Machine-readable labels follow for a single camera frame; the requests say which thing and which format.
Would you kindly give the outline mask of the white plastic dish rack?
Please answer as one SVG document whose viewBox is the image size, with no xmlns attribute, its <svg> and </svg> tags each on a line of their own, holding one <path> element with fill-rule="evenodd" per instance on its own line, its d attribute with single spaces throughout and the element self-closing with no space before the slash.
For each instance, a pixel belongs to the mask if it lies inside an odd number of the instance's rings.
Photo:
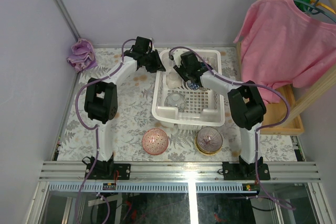
<svg viewBox="0 0 336 224">
<path fill-rule="evenodd" d="M 180 130 L 199 130 L 203 127 L 219 127 L 225 123 L 224 97 L 213 90 L 200 88 L 191 90 L 182 80 L 182 86 L 170 89 L 166 85 L 166 77 L 173 69 L 174 62 L 169 59 L 169 50 L 159 53 L 166 72 L 158 71 L 154 86 L 152 115 L 164 127 L 177 126 Z M 186 98 L 186 108 L 179 112 L 178 108 L 164 106 L 170 93 L 180 93 Z"/>
</svg>

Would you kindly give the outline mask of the purple striped bowl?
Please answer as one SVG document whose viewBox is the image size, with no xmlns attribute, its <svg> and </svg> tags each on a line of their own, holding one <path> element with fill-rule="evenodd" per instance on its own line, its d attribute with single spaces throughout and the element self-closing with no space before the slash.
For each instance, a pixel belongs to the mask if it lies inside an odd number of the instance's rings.
<svg viewBox="0 0 336 224">
<path fill-rule="evenodd" d="M 212 127 L 200 129 L 196 135 L 196 143 L 205 151 L 221 149 L 223 138 L 218 130 Z"/>
</svg>

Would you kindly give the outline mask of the red eye pattern bowl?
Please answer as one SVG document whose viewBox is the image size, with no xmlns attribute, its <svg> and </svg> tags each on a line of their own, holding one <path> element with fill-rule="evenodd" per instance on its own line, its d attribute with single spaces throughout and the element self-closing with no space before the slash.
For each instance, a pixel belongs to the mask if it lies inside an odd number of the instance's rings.
<svg viewBox="0 0 336 224">
<path fill-rule="evenodd" d="M 148 130 L 142 138 L 142 147 L 150 155 L 164 153 L 169 145 L 167 134 L 158 128 Z"/>
</svg>

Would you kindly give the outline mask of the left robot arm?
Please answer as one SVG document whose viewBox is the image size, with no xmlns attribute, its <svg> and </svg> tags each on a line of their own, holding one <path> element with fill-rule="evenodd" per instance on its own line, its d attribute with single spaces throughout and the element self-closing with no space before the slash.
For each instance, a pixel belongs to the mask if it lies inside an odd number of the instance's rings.
<svg viewBox="0 0 336 224">
<path fill-rule="evenodd" d="M 126 42 L 131 41 L 135 44 L 129 50 L 122 50 L 121 62 L 105 77 L 91 78 L 86 87 L 84 110 L 89 119 L 98 122 L 93 129 L 96 131 L 98 160 L 102 161 L 97 166 L 97 173 L 103 179 L 111 178 L 115 172 L 115 166 L 107 162 L 113 157 L 113 148 L 106 137 L 106 128 L 118 111 L 118 86 L 142 67 L 149 73 L 166 71 L 151 39 L 138 36 Z"/>
</svg>

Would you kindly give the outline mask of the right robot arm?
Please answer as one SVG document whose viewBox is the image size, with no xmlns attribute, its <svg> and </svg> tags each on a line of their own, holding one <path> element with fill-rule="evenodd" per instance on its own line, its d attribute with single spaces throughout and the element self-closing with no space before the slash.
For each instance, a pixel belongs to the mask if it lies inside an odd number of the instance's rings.
<svg viewBox="0 0 336 224">
<path fill-rule="evenodd" d="M 266 113 L 266 106 L 255 83 L 239 82 L 219 74 L 193 51 L 187 51 L 177 58 L 170 53 L 169 59 L 174 62 L 174 70 L 184 81 L 227 96 L 231 117 L 240 129 L 240 158 L 245 163 L 239 166 L 239 172 L 245 179 L 253 178 L 258 173 L 255 162 L 260 159 L 258 129 Z"/>
</svg>

